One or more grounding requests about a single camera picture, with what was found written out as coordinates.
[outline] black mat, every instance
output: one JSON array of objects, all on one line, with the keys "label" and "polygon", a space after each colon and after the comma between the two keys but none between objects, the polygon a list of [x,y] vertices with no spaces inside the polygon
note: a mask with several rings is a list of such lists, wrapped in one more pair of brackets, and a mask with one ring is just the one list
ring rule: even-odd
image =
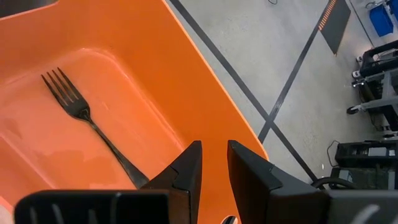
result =
[{"label": "black mat", "polygon": [[337,54],[350,14],[346,0],[329,1],[319,30],[334,54]]}]

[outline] black cable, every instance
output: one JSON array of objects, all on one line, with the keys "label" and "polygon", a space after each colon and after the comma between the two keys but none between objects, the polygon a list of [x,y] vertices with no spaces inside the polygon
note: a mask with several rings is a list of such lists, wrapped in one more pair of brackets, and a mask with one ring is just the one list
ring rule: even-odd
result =
[{"label": "black cable", "polygon": [[272,2],[271,0],[268,0],[269,3],[271,4],[278,4],[278,0],[275,0],[275,2]]},{"label": "black cable", "polygon": [[330,146],[328,147],[328,149],[326,150],[326,153],[328,154],[329,163],[330,163],[330,165],[331,165],[332,167],[338,167],[338,164],[336,164],[336,165],[332,165],[332,164],[331,164],[331,159],[330,159],[330,155],[329,155],[329,149],[331,148],[331,146],[332,146],[333,143],[335,143],[335,142],[338,143],[338,144],[340,144],[339,141],[333,140],[333,141],[331,142]]},{"label": "black cable", "polygon": [[324,177],[324,178],[318,179],[318,180],[314,181],[311,184],[311,186],[315,187],[315,188],[320,188],[324,184],[338,184],[338,185],[342,185],[342,186],[346,187],[347,189],[359,189],[359,187],[356,184],[351,183],[350,181],[343,180],[340,178],[333,178],[333,177]]}]

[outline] concrete floor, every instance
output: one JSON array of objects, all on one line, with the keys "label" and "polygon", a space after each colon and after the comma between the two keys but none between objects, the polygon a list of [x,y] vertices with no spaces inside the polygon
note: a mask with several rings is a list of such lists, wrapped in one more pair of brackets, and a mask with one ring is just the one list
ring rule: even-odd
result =
[{"label": "concrete floor", "polygon": [[[270,113],[327,0],[180,0],[237,71],[264,109]],[[217,61],[185,19],[170,4],[252,129],[259,134],[264,118],[253,107],[229,73]],[[339,52],[333,55],[318,32],[305,57],[275,124],[317,177],[329,176],[326,148],[340,142],[379,138],[367,114],[346,115],[359,103],[351,72],[355,58],[372,47],[352,12]],[[264,148],[276,166],[310,182],[285,144],[269,131]],[[334,157],[336,147],[330,154]]]}]

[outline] fork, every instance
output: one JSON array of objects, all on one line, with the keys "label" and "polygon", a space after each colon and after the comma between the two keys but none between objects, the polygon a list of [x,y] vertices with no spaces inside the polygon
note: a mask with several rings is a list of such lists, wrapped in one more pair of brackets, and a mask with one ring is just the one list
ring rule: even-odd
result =
[{"label": "fork", "polygon": [[73,118],[80,119],[88,122],[91,127],[101,136],[104,142],[108,145],[111,152],[116,156],[119,163],[122,165],[124,171],[126,171],[132,183],[137,187],[137,189],[141,188],[143,185],[148,183],[149,179],[134,165],[132,164],[113,144],[112,142],[105,136],[105,134],[100,130],[100,128],[94,123],[90,116],[90,107],[88,106],[87,101],[84,97],[79,93],[76,87],[72,84],[69,78],[64,74],[64,72],[58,68],[58,71],[61,73],[63,79],[66,83],[57,75],[57,73],[52,70],[55,77],[57,78],[59,84],[54,80],[54,78],[47,72],[47,75],[51,79],[51,82],[58,90],[59,94],[52,88],[50,83],[45,79],[43,75],[42,78],[45,84],[50,89],[51,93],[58,101],[58,103],[62,106],[62,108]]}]

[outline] orange tray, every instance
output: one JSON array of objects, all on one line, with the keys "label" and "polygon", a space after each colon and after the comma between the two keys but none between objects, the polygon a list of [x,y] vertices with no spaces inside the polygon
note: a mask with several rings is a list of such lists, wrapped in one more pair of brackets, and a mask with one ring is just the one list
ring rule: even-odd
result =
[{"label": "orange tray", "polygon": [[148,178],[203,144],[199,223],[238,211],[227,140],[261,143],[163,0],[59,0],[0,19],[0,197],[42,189],[134,189],[106,144],[64,112],[40,74],[60,67]]}]

